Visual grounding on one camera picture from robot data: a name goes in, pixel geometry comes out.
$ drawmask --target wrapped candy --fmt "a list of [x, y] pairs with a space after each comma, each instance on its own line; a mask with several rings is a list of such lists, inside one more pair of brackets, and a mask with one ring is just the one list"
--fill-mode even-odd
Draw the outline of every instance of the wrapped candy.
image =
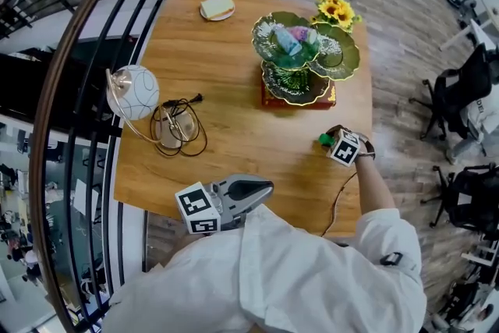
[[275, 27], [274, 33], [277, 37], [278, 43], [289, 55], [295, 55], [302, 50], [302, 45], [284, 27]]
[[301, 42], [314, 43], [317, 40], [317, 31], [307, 27], [290, 27], [287, 31]]

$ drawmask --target wooden floor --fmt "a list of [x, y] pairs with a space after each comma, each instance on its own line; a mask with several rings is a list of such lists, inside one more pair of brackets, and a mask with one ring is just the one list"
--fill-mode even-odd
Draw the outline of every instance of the wooden floor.
[[[419, 140], [429, 115], [408, 98], [425, 97], [421, 80], [434, 81], [444, 69], [458, 68], [472, 50], [470, 43], [440, 52], [438, 45], [458, 32], [455, 12], [445, 0], [351, 0], [362, 14], [369, 34], [373, 76], [373, 142], [377, 166], [394, 194], [402, 216], [414, 224], [423, 251], [423, 281], [428, 309], [434, 310], [450, 282], [461, 275], [467, 263], [459, 256], [468, 250], [476, 236], [441, 223], [430, 229], [428, 222], [437, 212], [436, 204], [419, 205], [419, 199], [432, 197], [437, 190], [433, 165], [446, 172], [463, 165], [499, 161], [483, 158], [472, 151], [461, 165], [451, 167], [444, 159], [446, 143], [438, 139]], [[458, 140], [451, 134], [450, 143]], [[489, 154], [499, 154], [494, 140], [486, 142]], [[163, 218], [150, 217], [149, 244], [152, 261], [162, 257], [174, 241], [175, 226]]]

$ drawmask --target black cable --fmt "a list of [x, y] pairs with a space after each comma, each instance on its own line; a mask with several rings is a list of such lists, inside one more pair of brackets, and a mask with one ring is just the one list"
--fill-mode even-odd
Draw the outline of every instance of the black cable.
[[[206, 134], [206, 131], [204, 130], [203, 124], [201, 123], [196, 112], [194, 111], [194, 109], [191, 106], [192, 103], [197, 103], [197, 102], [202, 101], [202, 100], [203, 100], [203, 96], [201, 94], [198, 94], [197, 96], [195, 96], [195, 98], [193, 98], [191, 100], [187, 100], [185, 98], [182, 98], [179, 100], [168, 100], [165, 103], [163, 103], [161, 106], [157, 106], [154, 109], [153, 115], [150, 118], [150, 136], [152, 138], [155, 138], [155, 135], [153, 134], [154, 123], [155, 122], [165, 123], [165, 121], [168, 121], [167, 117], [163, 117], [163, 118], [161, 117], [161, 114], [159, 112], [160, 107], [169, 108], [168, 114], [170, 115], [170, 118], [173, 121], [175, 121], [175, 118], [177, 116], [181, 115], [183, 112], [188, 112], [191, 114], [193, 121], [195, 122], [195, 125], [197, 125], [196, 135], [194, 135], [194, 137], [192, 139], [185, 140], [184, 138], [182, 138], [182, 135], [179, 135], [180, 137], [177, 137], [176, 134], [174, 133], [174, 130], [176, 131], [177, 129], [172, 129], [172, 126], [170, 126], [170, 124], [168, 124], [168, 128], [170, 129], [170, 134], [180, 142], [180, 146], [179, 147], [166, 147], [162, 143], [156, 143], [155, 147], [162, 155], [164, 155], [166, 157], [174, 157], [178, 153], [180, 153], [181, 155], [185, 155], [186, 157], [196, 157], [196, 156], [200, 155], [201, 153], [203, 153], [203, 151], [206, 150], [206, 148], [208, 146], [208, 136]], [[182, 150], [184, 145], [191, 143], [194, 140], [197, 140], [197, 138], [199, 137], [201, 132], [203, 133], [203, 137], [204, 137], [204, 146], [200, 151], [198, 151], [197, 153], [194, 153], [194, 154], [190, 154], [190, 153], [186, 153], [184, 150]], [[175, 152], [167, 153], [165, 151], [165, 149], [175, 150]]]

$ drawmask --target lamp base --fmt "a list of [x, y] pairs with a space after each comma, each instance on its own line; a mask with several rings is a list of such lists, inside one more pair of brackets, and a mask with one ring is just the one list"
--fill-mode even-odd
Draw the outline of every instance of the lamp base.
[[[187, 136], [187, 138], [185, 137], [183, 138], [184, 141], [191, 140], [193, 138], [193, 134], [196, 128], [191, 114], [188, 112], [183, 112], [182, 114], [177, 115], [175, 117], [175, 120], [180, 125], [180, 129]], [[168, 149], [180, 148], [182, 146], [182, 142], [177, 138], [181, 137], [181, 133], [177, 130], [174, 130], [173, 135], [175, 136], [173, 136], [168, 126], [168, 121], [163, 121], [163, 134], [161, 135], [160, 138], [160, 133], [161, 133], [160, 124], [161, 121], [157, 121], [154, 127], [156, 137], [158, 139], [161, 139], [160, 145]]]

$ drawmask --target power cord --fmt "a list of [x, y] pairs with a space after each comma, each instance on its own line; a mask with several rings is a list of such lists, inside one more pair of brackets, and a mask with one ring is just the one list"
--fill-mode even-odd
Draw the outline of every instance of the power cord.
[[332, 210], [331, 210], [331, 223], [329, 226], [322, 232], [322, 235], [320, 237], [324, 237], [324, 235], [329, 232], [329, 230], [333, 227], [333, 225], [336, 223], [336, 211], [338, 209], [338, 202], [340, 200], [340, 196], [343, 193], [343, 190], [345, 190], [345, 187], [349, 184], [349, 182], [353, 179], [353, 177], [357, 175], [357, 172], [354, 172], [343, 184], [342, 188], [338, 192], [338, 195], [336, 196], [336, 199], [334, 199], [334, 203], [332, 205]]
[[[208, 136], [206, 135], [206, 131], [204, 130], [203, 124], [201, 123], [200, 119], [197, 117], [196, 112], [194, 111], [194, 109], [191, 106], [192, 103], [197, 103], [197, 102], [201, 102], [201, 101], [203, 101], [203, 96], [201, 94], [198, 94], [197, 96], [195, 96], [191, 100], [187, 100], [185, 98], [182, 98], [179, 100], [168, 100], [165, 103], [163, 103], [162, 105], [159, 105], [154, 109], [153, 115], [150, 118], [150, 136], [154, 139], [157, 139], [157, 138], [155, 138], [155, 135], [153, 133], [153, 126], [155, 125], [156, 122], [167, 123], [168, 128], [170, 129], [170, 134], [180, 142], [179, 147], [166, 147], [162, 143], [156, 143], [155, 147], [162, 155], [164, 155], [166, 157], [174, 157], [178, 153], [180, 153], [182, 155], [185, 155], [186, 157], [196, 157], [197, 155], [200, 155], [201, 153], [203, 153], [203, 151], [206, 150], [206, 147], [208, 145]], [[161, 119], [161, 115], [159, 113], [160, 107], [169, 109], [168, 116], [164, 117], [163, 119]], [[179, 132], [178, 128], [175, 128], [177, 126], [176, 117], [178, 117], [179, 115], [181, 115], [184, 112], [187, 112], [191, 115], [195, 125], [197, 126], [196, 135], [194, 135], [194, 137], [192, 139], [188, 139], [188, 140], [182, 137], [182, 134]], [[197, 153], [193, 153], [193, 154], [186, 153], [182, 148], [186, 144], [191, 143], [194, 140], [197, 140], [200, 133], [203, 133], [203, 137], [204, 137], [203, 148], [200, 151], [198, 151]], [[165, 151], [165, 149], [172, 150], [173, 152], [168, 153]]]

